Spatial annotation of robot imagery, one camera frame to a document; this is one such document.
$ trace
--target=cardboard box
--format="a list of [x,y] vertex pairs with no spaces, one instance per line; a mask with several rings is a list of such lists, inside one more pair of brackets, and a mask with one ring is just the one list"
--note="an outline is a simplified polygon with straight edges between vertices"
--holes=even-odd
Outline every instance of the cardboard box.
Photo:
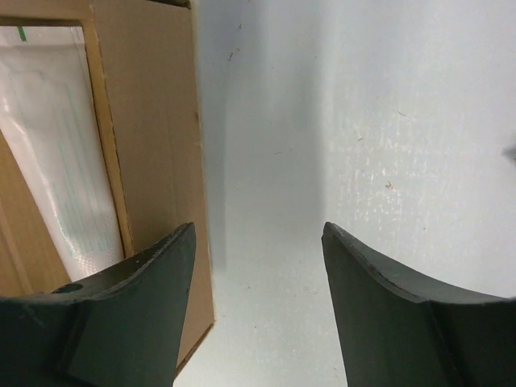
[[[180,368],[214,323],[192,11],[145,0],[0,0],[0,23],[82,26],[125,255],[195,223]],[[1,135],[0,163],[0,294],[53,291],[69,278]]]

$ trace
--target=brown cardboard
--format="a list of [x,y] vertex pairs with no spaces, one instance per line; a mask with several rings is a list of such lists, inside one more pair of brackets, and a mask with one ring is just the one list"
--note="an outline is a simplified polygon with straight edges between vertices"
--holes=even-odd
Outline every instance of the brown cardboard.
[[[141,251],[182,223],[195,223],[197,255],[181,364],[214,322],[191,10],[144,0],[0,0],[1,17],[4,24],[30,19],[25,24],[83,26],[98,128],[126,255]],[[30,192],[5,148],[0,142],[1,161],[9,161],[14,171],[9,179],[23,191],[13,200],[29,202]],[[20,220],[39,218],[30,230],[13,228],[12,217],[2,216],[3,203],[12,192],[8,184],[0,186],[0,218],[5,219],[0,223],[0,281],[9,281],[5,286],[14,293],[55,289],[68,278],[55,248],[48,246],[38,211],[32,207]],[[34,235],[45,241],[47,262],[55,268],[55,275],[37,286],[23,273],[27,267],[37,273],[33,263],[25,264],[34,256],[13,253],[13,246],[31,244]]]

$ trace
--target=white wall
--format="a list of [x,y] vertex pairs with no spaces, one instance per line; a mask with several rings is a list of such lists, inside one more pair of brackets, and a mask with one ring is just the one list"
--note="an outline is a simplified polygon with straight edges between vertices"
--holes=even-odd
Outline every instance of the white wall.
[[218,321],[178,387],[345,385],[326,220],[516,294],[515,19],[510,0],[201,0]]

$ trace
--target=clear plastic wrap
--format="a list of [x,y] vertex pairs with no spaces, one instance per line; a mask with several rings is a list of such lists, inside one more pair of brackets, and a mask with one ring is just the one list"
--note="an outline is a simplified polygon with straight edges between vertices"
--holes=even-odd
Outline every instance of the clear plastic wrap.
[[0,27],[0,129],[72,281],[120,261],[80,27]]

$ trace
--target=green tape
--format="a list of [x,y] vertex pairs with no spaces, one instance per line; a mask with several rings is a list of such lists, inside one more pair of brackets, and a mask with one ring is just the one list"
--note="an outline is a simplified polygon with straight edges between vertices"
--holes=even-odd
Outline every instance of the green tape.
[[25,35],[25,31],[23,30],[23,27],[18,27],[18,33],[19,33],[19,38],[22,40],[22,42],[27,42],[27,36]]

